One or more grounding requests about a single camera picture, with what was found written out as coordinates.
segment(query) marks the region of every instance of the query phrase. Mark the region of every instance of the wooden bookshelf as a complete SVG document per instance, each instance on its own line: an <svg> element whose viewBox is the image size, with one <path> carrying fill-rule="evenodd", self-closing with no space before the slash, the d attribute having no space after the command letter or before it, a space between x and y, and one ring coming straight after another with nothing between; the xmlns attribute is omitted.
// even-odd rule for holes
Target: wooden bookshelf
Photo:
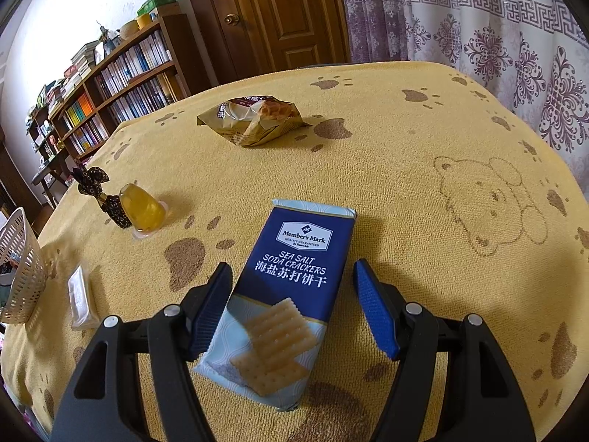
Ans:
<svg viewBox="0 0 589 442"><path fill-rule="evenodd" d="M99 83L96 77L111 63L117 60L122 54L131 47L145 40L146 37L160 30L164 43L169 51L172 60L164 62L159 66L144 71L128 81L127 86L116 92L109 98L103 98L99 90ZM110 136L120 124L109 111L111 105L126 96L130 91L140 87L152 78L158 78L158 75L164 73L167 79L174 79L174 87L170 85L170 90L176 100L184 99L189 96L208 90L211 87L207 73L202 64L202 59L198 52L198 47L194 40L188 17L184 13L165 15L152 21L139 32L134 34L130 39L125 40L120 46L117 46L104 60L96 65L92 71L81 81L80 84L67 96L64 101L52 111L49 121L52 123L60 139L66 145L70 156L74 159L83 159L96 152L105 141L95 144L93 147L79 154L72 142L72 135L79 128L85 126L91 120L98 120L106 129ZM89 100L90 109L92 110L80 122L76 123L73 129L66 125L64 113L70 108L79 97L86 94Z"/></svg>
<svg viewBox="0 0 589 442"><path fill-rule="evenodd" d="M45 121L49 119L49 110L47 106L43 106L42 108L38 108L31 114L31 120L29 122L30 127L27 129L27 134L31 137L33 141L39 139L39 136L43 136L39 142L37 143L38 147L35 150L35 153L39 153L43 156L44 160L50 159L55 153L57 152L53 145L49 142L49 137L51 135L55 136L55 139L58 139L58 133L55 130L55 126L45 134L45 129L41 129Z"/></svg>

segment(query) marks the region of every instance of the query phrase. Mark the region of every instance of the cracker image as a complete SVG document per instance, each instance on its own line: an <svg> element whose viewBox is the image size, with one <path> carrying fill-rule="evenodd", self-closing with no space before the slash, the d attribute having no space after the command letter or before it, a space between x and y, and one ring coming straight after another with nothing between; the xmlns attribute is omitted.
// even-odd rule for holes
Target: cracker image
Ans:
<svg viewBox="0 0 589 442"><path fill-rule="evenodd" d="M240 354L230 360L247 385L260 397L275 393L308 375L308 369L294 360L278 369L268 369L253 351Z"/></svg>
<svg viewBox="0 0 589 442"><path fill-rule="evenodd" d="M269 369L278 369L319 341L291 298L273 305L244 324L257 355Z"/></svg>

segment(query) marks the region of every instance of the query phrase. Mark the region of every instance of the metal screw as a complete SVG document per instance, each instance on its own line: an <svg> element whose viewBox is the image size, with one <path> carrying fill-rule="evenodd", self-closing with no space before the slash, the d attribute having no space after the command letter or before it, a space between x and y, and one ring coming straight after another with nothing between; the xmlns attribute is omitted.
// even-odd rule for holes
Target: metal screw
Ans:
<svg viewBox="0 0 589 442"><path fill-rule="evenodd" d="M109 316L104 319L104 327L114 327L119 323L119 318L116 316Z"/></svg>
<svg viewBox="0 0 589 442"><path fill-rule="evenodd" d="M480 317L478 314L469 314L468 321L473 326L480 326L482 324L482 317Z"/></svg>
<svg viewBox="0 0 589 442"><path fill-rule="evenodd" d="M418 316L419 314L421 314L421 311L423 310L422 307L417 304L416 302L410 302L409 304L407 304L405 306L405 310L413 315L413 316Z"/></svg>
<svg viewBox="0 0 589 442"><path fill-rule="evenodd" d="M164 316L173 317L180 314L180 306L178 304L170 304L164 308Z"/></svg>

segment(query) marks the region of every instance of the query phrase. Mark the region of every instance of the purple patterned curtain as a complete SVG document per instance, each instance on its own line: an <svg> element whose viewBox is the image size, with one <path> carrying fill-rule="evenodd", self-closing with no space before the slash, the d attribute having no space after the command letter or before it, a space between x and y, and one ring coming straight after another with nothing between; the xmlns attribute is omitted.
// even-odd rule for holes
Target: purple patterned curtain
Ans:
<svg viewBox="0 0 589 442"><path fill-rule="evenodd" d="M589 199L589 44L562 0L344 0L352 62L443 63L568 164Z"/></svg>

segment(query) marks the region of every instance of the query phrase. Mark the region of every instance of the yellow jelly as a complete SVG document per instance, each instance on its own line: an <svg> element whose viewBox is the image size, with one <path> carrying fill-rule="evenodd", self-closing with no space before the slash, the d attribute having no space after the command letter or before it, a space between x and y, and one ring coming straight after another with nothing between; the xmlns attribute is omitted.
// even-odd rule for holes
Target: yellow jelly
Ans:
<svg viewBox="0 0 589 442"><path fill-rule="evenodd" d="M166 209L152 195L139 186L129 183L119 194L121 205L137 231L152 233L166 218Z"/></svg>

